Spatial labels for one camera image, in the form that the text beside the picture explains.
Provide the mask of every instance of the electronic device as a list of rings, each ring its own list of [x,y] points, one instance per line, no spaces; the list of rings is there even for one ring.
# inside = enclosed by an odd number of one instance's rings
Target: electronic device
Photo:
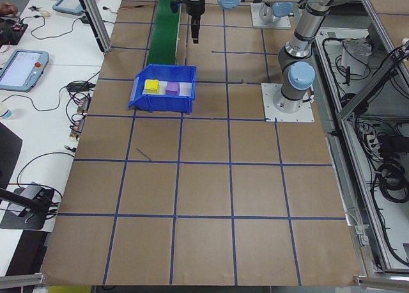
[[[0,45],[17,45],[26,32],[28,24],[12,19],[6,19],[3,23],[5,28],[0,30]]]
[[[61,13],[71,13],[73,15],[80,15],[84,12],[79,0],[58,0],[52,6],[53,10]]]
[[[30,230],[43,228],[50,207],[53,205],[53,196],[53,189],[45,189],[34,182],[26,188],[15,189],[14,192],[0,187],[0,199],[9,202],[0,222],[0,228]]]
[[[0,90],[29,91],[49,62],[44,51],[16,49],[0,71]]]

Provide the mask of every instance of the power cord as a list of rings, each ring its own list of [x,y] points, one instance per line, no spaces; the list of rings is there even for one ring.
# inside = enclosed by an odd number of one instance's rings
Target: power cord
[[[39,158],[41,158],[41,157],[45,157],[45,156],[47,156],[47,155],[54,155],[54,154],[64,154],[64,155],[69,155],[70,157],[73,157],[73,158],[74,158],[74,156],[73,156],[72,154],[69,154],[68,152],[47,152],[46,154],[37,155],[35,158],[31,159],[26,165],[24,165],[24,166],[22,167],[22,169],[19,171],[19,174],[17,175],[17,178],[16,178],[17,185],[18,185],[19,187],[21,187],[22,184],[19,182],[19,180],[20,180],[20,178],[21,178],[21,175],[22,175],[23,171],[24,171],[32,162],[34,162],[35,160],[37,160],[37,159],[39,159]]]
[[[392,244],[389,241],[389,236],[387,233],[387,227],[385,218],[381,213],[381,209],[378,206],[378,202],[376,201],[375,192],[376,188],[378,188],[382,194],[382,196],[390,201],[395,203],[406,203],[409,201],[409,183],[405,179],[404,176],[404,169],[402,166],[395,160],[395,159],[379,159],[377,156],[372,153],[371,147],[367,147],[367,143],[365,141],[366,134],[372,134],[375,137],[381,133],[386,133],[385,131],[378,132],[376,130],[377,127],[381,127],[381,124],[387,127],[388,131],[391,131],[393,135],[399,135],[396,132],[398,125],[402,123],[409,123],[409,122],[398,122],[394,126],[392,126],[386,120],[381,118],[366,118],[364,121],[360,120],[360,115],[356,115],[354,120],[354,130],[357,134],[357,139],[365,153],[366,159],[368,161],[369,167],[373,168],[375,172],[375,176],[373,176],[373,171],[371,170],[371,186],[370,186],[370,193],[373,201],[373,205],[375,207],[376,214],[381,224],[383,238],[385,239],[386,245],[391,253],[391,255],[400,263],[409,266],[409,262],[402,259],[397,253],[396,250],[392,247]],[[403,191],[403,196],[397,198],[391,195],[391,191]]]
[[[33,106],[33,108],[38,111],[38,112],[48,112],[48,111],[53,111],[57,108],[59,108],[59,106],[61,105],[61,92],[63,91],[63,89],[65,89],[66,86],[61,87],[60,90],[58,91],[58,104],[55,107],[52,107],[50,109],[39,109],[38,107],[36,107],[36,105],[34,104],[34,100],[28,96],[24,96],[24,95],[18,95],[18,94],[14,94],[14,95],[10,95],[7,98],[3,99],[2,102],[7,101],[8,99],[12,98],[12,97],[21,97],[21,98],[26,98],[29,99],[31,101],[31,105]]]
[[[88,87],[89,87],[89,82],[90,82],[90,80],[92,80],[94,77],[96,77],[99,73],[100,73],[100,71],[98,71],[97,73],[95,73],[94,75],[92,75],[88,80],[84,81],[84,82],[82,83],[82,85],[77,89],[77,91],[76,91],[75,93],[72,93],[72,92],[68,89],[68,87],[70,87],[71,84],[78,84],[78,83],[81,83],[82,81],[73,81],[73,82],[71,82],[71,83],[68,83],[68,85],[66,86],[66,87],[67,87],[68,94],[70,95],[70,100],[66,103],[66,106],[65,106],[65,114],[66,114],[68,120],[69,120],[70,123],[71,123],[71,125],[69,126],[69,128],[70,128],[72,131],[75,131],[77,134],[80,134],[81,131],[74,130],[75,127],[76,127],[75,124],[76,124],[77,122],[81,121],[82,119],[85,119],[86,115],[83,114],[83,113],[74,113],[73,115],[70,116],[70,114],[68,114],[68,107],[69,107],[69,105],[70,105],[71,102],[74,102],[77,106],[80,104],[81,99],[77,97],[78,95],[82,95],[83,97],[87,98],[88,102],[91,102],[91,95],[89,94],[89,92],[88,92],[87,94],[85,94],[85,93],[81,92],[81,90],[82,90],[83,88],[85,88],[85,87],[88,88]],[[77,116],[81,116],[81,118],[78,119],[78,120],[75,120],[75,119],[74,119],[74,116],[76,116],[76,115],[77,115]]]
[[[139,5],[132,5],[132,6],[120,6],[118,8],[118,11],[119,10],[131,10],[131,9],[134,9],[134,8],[143,8],[143,7],[147,7],[147,6],[153,6],[153,4],[139,4]],[[118,14],[118,12],[113,12],[109,7],[106,7],[106,6],[103,6],[102,9],[103,10],[109,10],[111,13],[114,13],[114,14]]]
[[[40,28],[42,28],[42,27],[45,26],[45,17],[40,16],[40,15],[30,16],[30,17],[26,17],[26,18],[21,19],[21,22],[23,22],[23,20],[28,19],[28,18],[42,18],[42,19],[43,19],[43,24],[42,24],[41,26],[38,26],[37,28],[34,28],[33,30],[31,30],[31,31],[30,31],[30,34],[31,34],[31,36],[33,36],[33,37],[34,37],[35,39],[37,39],[37,40],[45,40],[45,39],[49,39],[49,38],[58,38],[58,37],[61,37],[61,36],[64,36],[64,35],[67,35],[67,34],[72,33],[72,31],[74,30],[74,24],[75,24],[78,20],[81,20],[82,17],[76,18],[76,19],[72,22],[71,30],[69,30],[68,32],[65,32],[65,33],[62,33],[62,34],[59,34],[59,35],[56,35],[56,36],[46,36],[46,37],[37,37],[36,35],[34,35],[34,32],[35,32],[37,29],[40,29]]]

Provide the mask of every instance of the desk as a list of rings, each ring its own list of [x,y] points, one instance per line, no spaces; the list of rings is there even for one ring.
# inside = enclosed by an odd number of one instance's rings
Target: desk
[[[42,7],[51,13],[46,18],[46,26],[36,31],[38,36],[58,35],[71,28],[72,21],[77,16],[55,12],[51,6],[55,0],[30,0],[28,6]],[[116,15],[103,10],[103,6],[108,6],[116,10],[120,5],[120,0],[97,0],[98,7],[104,20],[114,21]],[[38,15],[28,9],[21,11],[21,17]],[[41,76],[37,85],[29,93],[23,93],[34,100],[40,109],[54,107],[58,103],[58,91],[61,87],[71,81],[87,80],[100,70],[104,55],[99,51],[93,33],[89,25],[76,23],[74,31],[61,38],[47,40],[36,40],[29,32],[42,24],[42,19],[27,19],[28,31],[22,37],[20,43],[11,46],[6,53],[0,54],[0,63],[4,63],[10,57],[14,49],[43,50],[50,54],[50,61],[45,68],[44,75]],[[108,33],[112,32],[112,24],[106,24]],[[0,91],[0,99],[14,94],[12,91]],[[55,111],[39,113],[35,111],[28,99],[13,97],[6,101],[6,105],[13,111],[13,116],[9,120],[2,120],[10,130],[23,139],[23,146],[20,153],[15,172],[10,182],[15,182],[17,173],[21,168],[37,155],[47,152],[67,152],[64,145],[76,147],[77,142],[69,140],[69,122],[65,113],[65,105],[69,100],[68,93],[61,93],[61,105]],[[73,102],[68,107],[69,113],[74,113],[76,106]],[[37,183],[55,187],[63,193],[68,173],[72,164],[72,158],[67,155],[50,155],[35,161],[23,173],[22,183]],[[56,194],[54,201],[60,201]],[[6,202],[0,204],[1,208],[7,206]],[[54,219],[46,222],[43,230],[51,232],[54,227]],[[0,230],[0,276],[6,274],[10,260],[14,254],[22,230]]]

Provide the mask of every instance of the blue tape line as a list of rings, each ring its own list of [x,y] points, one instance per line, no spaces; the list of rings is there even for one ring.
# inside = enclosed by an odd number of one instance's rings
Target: blue tape line
[[[132,214],[132,213],[78,213],[61,212],[58,216],[64,217],[117,217],[117,218],[186,218],[186,219],[275,219],[292,221],[346,221],[343,217],[326,216],[228,216],[228,215],[174,215],[174,214]]]
[[[286,200],[287,214],[288,214],[288,217],[289,217],[288,225],[289,225],[289,234],[291,236],[291,245],[292,245],[292,248],[293,248],[295,271],[297,273],[298,285],[302,285],[301,275],[300,275],[300,268],[298,266],[297,250],[295,248],[293,224],[291,223],[291,213],[290,213],[290,209],[289,209],[289,201],[288,201],[287,186],[286,186],[286,177],[285,177],[285,174],[284,174],[284,166],[282,165],[282,155],[281,155],[281,146],[280,146],[279,130],[278,130],[278,126],[277,126],[277,119],[275,119],[275,122],[274,122],[274,129],[275,129],[275,136],[277,137],[277,149],[278,149],[278,152],[279,152],[282,186],[284,188],[284,198]]]
[[[103,81],[134,81],[134,79],[115,79],[113,77],[99,77],[98,80],[103,80]]]
[[[107,117],[107,118],[133,118],[133,115],[108,115],[108,114],[88,114],[89,117]],[[177,116],[144,116],[136,114],[138,118],[145,118],[145,119],[180,119]],[[190,119],[190,120],[228,120],[227,118],[212,118],[212,117],[183,117],[183,119]],[[230,120],[238,121],[238,122],[265,122],[263,118],[230,118]]]
[[[112,48],[115,48],[115,49],[124,49],[124,50],[144,50],[144,51],[149,50],[149,49],[147,49],[147,48],[119,47],[119,46],[117,46],[117,45],[113,45]]]
[[[232,166],[299,166],[299,167],[332,167],[331,164],[295,164],[295,163],[253,163],[253,162],[204,162],[204,161],[158,161],[158,160],[111,160],[111,159],[74,159],[74,162],[128,162],[157,164],[198,164],[198,165],[232,165]]]
[[[143,0],[122,0],[122,2],[145,2],[145,3],[157,3],[158,0],[156,1],[143,1]]]
[[[114,224],[112,226],[111,240],[110,240],[110,243],[109,243],[107,262],[106,262],[106,265],[105,265],[104,279],[102,280],[103,284],[106,284],[107,277],[108,277],[109,263],[111,261],[111,253],[112,253],[112,247],[113,247],[113,244],[114,244],[114,237],[115,237],[115,231],[116,231],[116,221],[118,219],[116,215],[118,215],[118,212],[119,212],[119,209],[120,209],[121,195],[122,195],[123,183],[125,181],[125,173],[127,172],[127,159],[128,159],[128,156],[129,156],[130,144],[131,144],[131,141],[132,141],[132,134],[134,133],[134,125],[135,125],[135,118],[132,120],[131,130],[129,132],[127,154],[125,156],[125,162],[124,162],[124,165],[123,165],[121,184],[120,184],[120,191],[118,192],[118,198],[116,200]]]
[[[226,76],[226,102],[228,112],[228,149],[229,149],[229,181],[230,181],[230,209],[231,209],[231,245],[233,251],[233,274],[235,278],[235,285],[238,285],[237,276],[237,257],[236,257],[236,230],[235,230],[235,205],[233,201],[233,176],[231,170],[231,132],[230,132],[230,104],[229,104],[229,84],[228,84],[228,56],[227,56],[227,44],[226,44],[226,14],[223,10],[223,42],[224,42],[224,69]]]
[[[267,53],[267,52],[251,52],[251,51],[244,51],[244,52],[240,52],[240,51],[212,51],[212,53],[215,54],[222,54],[222,53],[226,53],[226,54],[255,54],[255,55],[264,55],[264,56],[278,56],[277,53]]]
[[[268,71],[268,60],[267,60],[266,41],[265,41],[265,38],[264,38],[264,30],[263,30],[263,29],[261,29],[261,39],[262,39],[262,41],[263,41],[264,60],[265,60],[265,62],[266,62],[266,71],[267,71],[267,81],[268,81],[269,83],[271,83],[270,73],[269,73],[269,71]]]
[[[309,167],[332,167],[332,164],[312,164],[312,163],[284,163],[283,166],[309,166]]]
[[[376,13],[377,15],[409,16],[409,13]]]
[[[172,244],[171,244],[171,267],[169,273],[169,284],[173,283],[173,264],[174,264],[174,244],[176,235],[176,213],[178,209],[178,191],[179,191],[179,175],[180,175],[180,156],[181,156],[181,143],[183,134],[183,114],[179,125],[179,145],[178,145],[178,165],[176,167],[176,185],[174,189],[174,202],[173,202],[173,225],[172,225]]]

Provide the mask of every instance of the cardboard floor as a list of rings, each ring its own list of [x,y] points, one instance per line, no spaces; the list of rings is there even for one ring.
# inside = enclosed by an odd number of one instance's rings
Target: cardboard floor
[[[42,271],[50,285],[335,285],[359,274],[315,123],[264,121],[291,31],[207,0],[199,44],[181,16],[178,64],[197,66],[191,115],[128,109],[156,0],[124,0]]]

